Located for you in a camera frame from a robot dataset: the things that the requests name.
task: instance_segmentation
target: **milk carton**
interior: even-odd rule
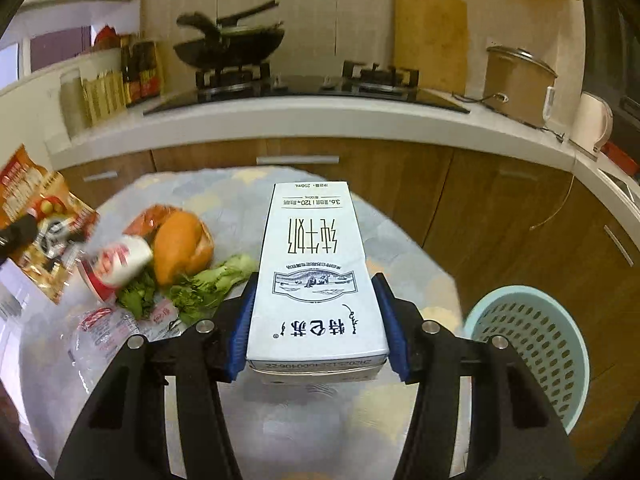
[[[247,360],[268,382],[375,377],[388,355],[346,182],[276,184]]]

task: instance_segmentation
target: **cabinet handle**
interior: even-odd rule
[[[524,171],[517,170],[505,170],[504,168],[500,168],[498,170],[498,174],[500,176],[506,176],[511,178],[522,178],[524,180],[533,180],[534,182],[538,181],[538,176],[530,173],[525,173]]]
[[[255,163],[258,166],[281,166],[283,164],[338,164],[340,157],[337,155],[280,155],[257,156]]]
[[[606,234],[609,235],[609,238],[611,238],[613,240],[613,243],[615,243],[616,247],[620,250],[622,255],[625,257],[625,260],[629,264],[629,266],[633,267],[634,266],[634,261],[631,259],[631,256],[629,256],[629,253],[626,252],[626,249],[620,243],[620,240],[618,240],[616,238],[616,235],[613,234],[611,229],[609,229],[609,226],[607,226],[607,225],[604,226],[604,232],[606,232]]]
[[[84,182],[95,182],[96,180],[110,180],[117,177],[117,171],[105,171],[104,173],[96,173],[95,175],[84,176],[82,180]]]

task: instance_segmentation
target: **round table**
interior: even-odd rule
[[[99,209],[89,249],[116,239],[142,209],[166,203],[193,211],[207,224],[217,262],[238,252],[259,258],[273,185],[314,180],[321,179],[270,167],[148,174]],[[460,335],[462,316],[452,278],[391,220],[357,196],[353,202],[370,275],[383,272],[398,298],[412,301],[423,317]],[[95,301],[74,276],[60,305],[31,317],[22,334],[25,409],[39,451],[52,468],[91,391],[68,356],[68,334],[77,326],[78,313],[91,305]],[[247,367],[235,383],[220,384],[219,390],[245,480],[388,480],[398,464],[417,386],[400,383],[386,364],[373,381],[314,385],[262,384]],[[469,387],[462,388],[452,473],[463,470],[469,397]],[[170,462],[180,475],[184,465],[172,446],[179,440],[177,420],[168,413]]]

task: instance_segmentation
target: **gas stove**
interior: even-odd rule
[[[341,76],[271,76],[268,63],[209,73],[196,72],[195,90],[170,98],[145,115],[197,104],[276,96],[379,99],[469,113],[455,102],[419,88],[419,76],[417,70],[393,66],[380,70],[378,64],[366,66],[354,61],[344,62]]]

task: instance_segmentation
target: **snack bag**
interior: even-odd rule
[[[69,192],[64,177],[36,165],[20,146],[0,172],[0,228],[25,214],[38,221],[34,242],[12,255],[22,271],[58,301],[80,244],[93,233],[98,213]]]

